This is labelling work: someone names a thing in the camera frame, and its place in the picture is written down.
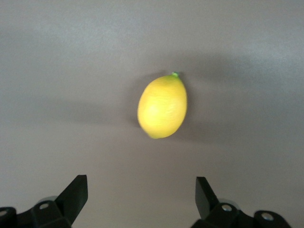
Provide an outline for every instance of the gray background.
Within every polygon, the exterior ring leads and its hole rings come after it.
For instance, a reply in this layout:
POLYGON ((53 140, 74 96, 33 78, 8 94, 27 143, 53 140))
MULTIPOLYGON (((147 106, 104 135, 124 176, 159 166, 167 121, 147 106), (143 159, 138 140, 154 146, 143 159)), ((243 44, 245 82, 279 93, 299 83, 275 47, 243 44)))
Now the gray background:
POLYGON ((302 0, 0 1, 0 206, 87 174, 74 228, 187 228, 205 176, 304 227, 303 53, 302 0), (172 71, 188 113, 152 140, 138 100, 172 71))

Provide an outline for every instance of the screw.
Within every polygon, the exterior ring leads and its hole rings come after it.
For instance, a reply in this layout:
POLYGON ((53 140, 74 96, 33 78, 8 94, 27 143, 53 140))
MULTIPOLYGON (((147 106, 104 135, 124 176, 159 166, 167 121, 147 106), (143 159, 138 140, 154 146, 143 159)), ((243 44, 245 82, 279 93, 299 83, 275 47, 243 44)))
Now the screw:
POLYGON ((274 220, 274 217, 271 214, 267 213, 267 212, 264 212, 262 214, 262 217, 263 217, 263 219, 265 219, 267 221, 273 221, 274 220))
POLYGON ((48 207, 48 203, 44 203, 44 204, 41 204, 39 209, 42 210, 44 208, 47 208, 48 207))
POLYGON ((0 217, 6 215, 8 212, 6 210, 0 211, 0 217))
POLYGON ((227 205, 227 204, 224 204, 222 206, 222 208, 223 208, 224 211, 232 211, 232 208, 229 205, 227 205))

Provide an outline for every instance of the black mechanical part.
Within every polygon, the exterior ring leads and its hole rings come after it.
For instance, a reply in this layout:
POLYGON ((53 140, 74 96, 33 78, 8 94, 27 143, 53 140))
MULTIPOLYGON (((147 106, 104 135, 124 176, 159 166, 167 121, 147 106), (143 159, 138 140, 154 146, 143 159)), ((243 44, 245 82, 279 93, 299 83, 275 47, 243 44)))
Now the black mechanical part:
POLYGON ((231 204, 220 203, 205 177, 196 179, 195 201, 201 219, 191 228, 291 228, 272 211, 257 211, 252 218, 231 204))
POLYGON ((40 202, 21 214, 0 208, 0 228, 71 228, 87 198, 87 177, 78 175, 55 201, 40 202))

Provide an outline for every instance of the lemon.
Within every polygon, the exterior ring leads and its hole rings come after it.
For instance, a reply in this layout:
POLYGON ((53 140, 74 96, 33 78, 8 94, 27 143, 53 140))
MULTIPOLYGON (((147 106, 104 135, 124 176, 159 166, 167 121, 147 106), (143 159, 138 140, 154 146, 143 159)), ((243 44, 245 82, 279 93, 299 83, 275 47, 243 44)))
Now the lemon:
POLYGON ((154 139, 165 138, 181 126, 187 111, 187 93, 178 73, 150 82, 138 103, 141 128, 154 139))

